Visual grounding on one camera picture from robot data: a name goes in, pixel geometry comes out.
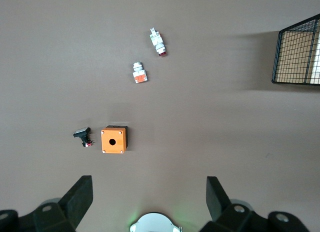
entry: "red connector tip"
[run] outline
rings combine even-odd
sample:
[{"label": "red connector tip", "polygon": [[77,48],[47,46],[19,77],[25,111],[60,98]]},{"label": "red connector tip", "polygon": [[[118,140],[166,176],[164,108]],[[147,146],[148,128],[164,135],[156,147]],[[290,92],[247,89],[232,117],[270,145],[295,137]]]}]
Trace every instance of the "red connector tip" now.
[{"label": "red connector tip", "polygon": [[162,56],[164,56],[165,54],[167,54],[167,52],[160,53],[159,56],[162,57]]}]

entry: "white and orange connector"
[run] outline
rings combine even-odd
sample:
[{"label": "white and orange connector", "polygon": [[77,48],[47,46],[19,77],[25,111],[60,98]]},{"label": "white and orange connector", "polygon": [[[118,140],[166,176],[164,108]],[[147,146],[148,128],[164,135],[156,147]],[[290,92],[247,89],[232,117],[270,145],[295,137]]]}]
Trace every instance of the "white and orange connector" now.
[{"label": "white and orange connector", "polygon": [[156,52],[159,54],[160,57],[165,56],[167,54],[167,51],[160,33],[156,31],[155,28],[151,28],[150,31],[151,31],[150,38]]},{"label": "white and orange connector", "polygon": [[135,83],[142,83],[148,80],[146,71],[142,67],[142,62],[136,62],[133,64],[133,76]]}]

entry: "black hole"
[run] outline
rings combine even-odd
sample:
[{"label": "black hole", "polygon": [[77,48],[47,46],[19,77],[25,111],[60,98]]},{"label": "black hole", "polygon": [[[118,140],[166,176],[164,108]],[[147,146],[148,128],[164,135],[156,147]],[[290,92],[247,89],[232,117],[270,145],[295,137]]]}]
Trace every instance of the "black hole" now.
[{"label": "black hole", "polygon": [[112,138],[112,139],[109,140],[109,144],[115,145],[115,144],[116,144],[116,141]]}]

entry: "wire basket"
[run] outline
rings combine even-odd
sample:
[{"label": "wire basket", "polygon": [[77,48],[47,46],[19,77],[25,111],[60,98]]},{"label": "wire basket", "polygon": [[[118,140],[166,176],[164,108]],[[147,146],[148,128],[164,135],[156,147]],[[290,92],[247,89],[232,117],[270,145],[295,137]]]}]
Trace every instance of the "wire basket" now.
[{"label": "wire basket", "polygon": [[272,82],[320,85],[320,14],[279,32]]}]

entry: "orange box with hole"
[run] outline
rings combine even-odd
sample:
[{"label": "orange box with hole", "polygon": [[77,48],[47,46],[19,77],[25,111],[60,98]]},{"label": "orange box with hole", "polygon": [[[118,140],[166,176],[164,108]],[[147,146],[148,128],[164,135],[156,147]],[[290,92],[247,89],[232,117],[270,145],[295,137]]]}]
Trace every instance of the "orange box with hole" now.
[{"label": "orange box with hole", "polygon": [[128,127],[113,126],[101,130],[103,153],[124,153],[128,147]]}]

